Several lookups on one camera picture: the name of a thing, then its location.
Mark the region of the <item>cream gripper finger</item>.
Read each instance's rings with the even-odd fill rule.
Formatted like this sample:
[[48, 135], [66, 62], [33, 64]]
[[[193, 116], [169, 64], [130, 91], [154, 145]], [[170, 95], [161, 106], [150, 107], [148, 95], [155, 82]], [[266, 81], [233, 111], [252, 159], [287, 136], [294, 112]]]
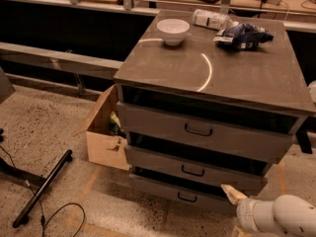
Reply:
[[232, 204], [238, 204], [242, 199], [247, 198], [246, 195], [244, 195], [243, 193], [241, 193], [240, 191], [236, 190], [235, 188], [233, 188], [230, 185], [222, 184], [221, 188], [226, 193], [229, 201]]

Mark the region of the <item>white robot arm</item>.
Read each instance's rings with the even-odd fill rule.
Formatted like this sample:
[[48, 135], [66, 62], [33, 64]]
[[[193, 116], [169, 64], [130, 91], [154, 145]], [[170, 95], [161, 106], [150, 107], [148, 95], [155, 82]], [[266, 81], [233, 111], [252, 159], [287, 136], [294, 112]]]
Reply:
[[253, 237], [272, 233], [277, 237], [316, 237], [316, 207], [293, 195], [275, 200], [249, 198], [230, 185], [222, 185], [229, 201], [236, 205], [237, 224], [232, 237]]

